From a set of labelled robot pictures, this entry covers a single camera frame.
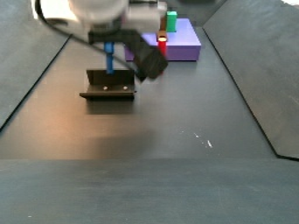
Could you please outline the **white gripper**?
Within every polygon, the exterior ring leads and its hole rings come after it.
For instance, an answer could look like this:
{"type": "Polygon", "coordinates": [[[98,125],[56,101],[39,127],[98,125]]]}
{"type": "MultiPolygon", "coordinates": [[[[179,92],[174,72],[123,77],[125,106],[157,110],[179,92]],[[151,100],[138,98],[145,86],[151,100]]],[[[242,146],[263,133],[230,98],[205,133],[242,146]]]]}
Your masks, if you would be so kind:
{"type": "Polygon", "coordinates": [[[36,3],[47,20],[62,19],[90,29],[158,31],[167,12],[161,0],[31,0],[35,19],[36,3]]]}

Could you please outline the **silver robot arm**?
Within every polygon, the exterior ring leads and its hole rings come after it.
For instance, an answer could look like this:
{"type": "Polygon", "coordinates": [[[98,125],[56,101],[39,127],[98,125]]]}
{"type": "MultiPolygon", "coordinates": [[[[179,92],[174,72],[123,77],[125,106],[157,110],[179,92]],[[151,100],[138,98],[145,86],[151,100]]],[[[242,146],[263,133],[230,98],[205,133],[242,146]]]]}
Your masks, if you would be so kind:
{"type": "Polygon", "coordinates": [[[158,32],[167,12],[163,0],[31,0],[31,3],[34,18],[38,18],[35,4],[40,3],[47,20],[62,19],[104,32],[158,32]]]}

